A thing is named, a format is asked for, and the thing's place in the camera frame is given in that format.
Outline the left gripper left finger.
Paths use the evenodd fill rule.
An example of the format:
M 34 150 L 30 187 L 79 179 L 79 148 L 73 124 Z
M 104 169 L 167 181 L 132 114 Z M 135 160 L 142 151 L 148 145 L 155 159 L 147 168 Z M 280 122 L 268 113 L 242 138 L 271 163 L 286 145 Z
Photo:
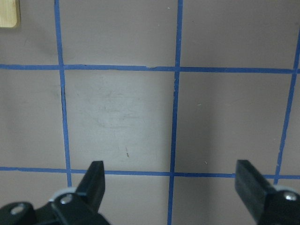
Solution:
M 57 196 L 51 208 L 61 225 L 108 225 L 98 212 L 104 193 L 104 163 L 93 161 L 75 191 Z

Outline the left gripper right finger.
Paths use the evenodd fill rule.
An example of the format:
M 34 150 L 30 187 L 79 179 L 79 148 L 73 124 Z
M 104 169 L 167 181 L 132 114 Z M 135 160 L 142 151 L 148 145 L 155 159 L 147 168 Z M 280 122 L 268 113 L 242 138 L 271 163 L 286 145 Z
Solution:
M 300 194 L 272 185 L 248 160 L 236 162 L 235 190 L 257 225 L 300 223 Z

